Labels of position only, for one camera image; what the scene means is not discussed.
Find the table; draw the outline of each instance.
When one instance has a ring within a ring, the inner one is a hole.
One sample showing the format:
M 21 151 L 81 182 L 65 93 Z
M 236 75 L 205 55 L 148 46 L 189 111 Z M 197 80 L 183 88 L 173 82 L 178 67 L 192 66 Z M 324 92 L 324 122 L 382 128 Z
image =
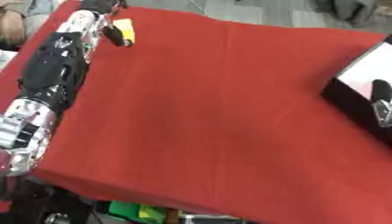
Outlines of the table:
M 64 3 L 0 76 L 0 109 Z M 290 224 L 392 222 L 392 153 L 319 96 L 382 35 L 129 8 L 35 173 L 76 193 Z

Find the wire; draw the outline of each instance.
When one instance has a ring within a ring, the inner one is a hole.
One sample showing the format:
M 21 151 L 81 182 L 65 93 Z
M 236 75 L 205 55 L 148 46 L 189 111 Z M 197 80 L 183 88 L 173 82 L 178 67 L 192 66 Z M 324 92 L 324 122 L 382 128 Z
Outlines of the wire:
M 189 0 L 189 2 L 190 2 L 194 7 L 196 7 L 198 10 L 200 10 L 201 12 L 203 12 L 203 14 L 206 15 L 206 11 L 203 10 L 203 8 L 201 8 L 201 7 L 200 7 L 198 4 L 196 4 L 193 0 Z
M 95 211 L 91 212 L 91 214 L 93 214 L 93 216 L 95 217 L 96 221 L 98 221 L 99 224 L 104 224 L 103 221 L 101 220 L 101 218 L 98 217 L 98 214 Z

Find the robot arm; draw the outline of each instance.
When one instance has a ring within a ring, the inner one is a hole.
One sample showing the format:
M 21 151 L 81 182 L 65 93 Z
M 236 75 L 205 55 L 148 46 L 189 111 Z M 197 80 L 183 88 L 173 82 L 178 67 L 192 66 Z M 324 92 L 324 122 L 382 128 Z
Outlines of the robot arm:
M 129 46 L 109 20 L 118 0 L 81 3 L 25 64 L 20 92 L 0 115 L 0 176 L 29 172 L 43 157 L 62 114 L 73 105 L 85 80 L 91 54 L 102 34 Z

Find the floor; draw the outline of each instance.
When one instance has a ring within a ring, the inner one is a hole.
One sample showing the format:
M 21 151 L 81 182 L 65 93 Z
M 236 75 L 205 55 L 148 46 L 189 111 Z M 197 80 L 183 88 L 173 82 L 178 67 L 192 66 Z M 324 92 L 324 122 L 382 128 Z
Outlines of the floor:
M 108 217 L 107 215 L 97 214 L 97 216 L 91 215 L 88 219 L 87 224 L 130 224 L 130 223 L 124 220 L 115 220 L 114 218 Z
M 190 11 L 227 21 L 284 27 L 331 27 L 367 32 L 392 32 L 392 17 L 376 16 L 364 27 L 352 27 L 326 13 L 314 0 L 127 0 L 131 6 Z

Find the person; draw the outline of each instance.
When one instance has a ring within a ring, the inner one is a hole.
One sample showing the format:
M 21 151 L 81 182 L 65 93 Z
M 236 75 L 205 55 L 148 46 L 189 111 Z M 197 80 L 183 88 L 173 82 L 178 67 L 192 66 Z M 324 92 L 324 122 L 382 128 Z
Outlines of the person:
M 21 46 L 56 6 L 53 0 L 0 0 L 0 41 Z
M 354 26 L 368 23 L 375 12 L 378 0 L 315 0 L 318 11 L 333 13 L 337 18 Z

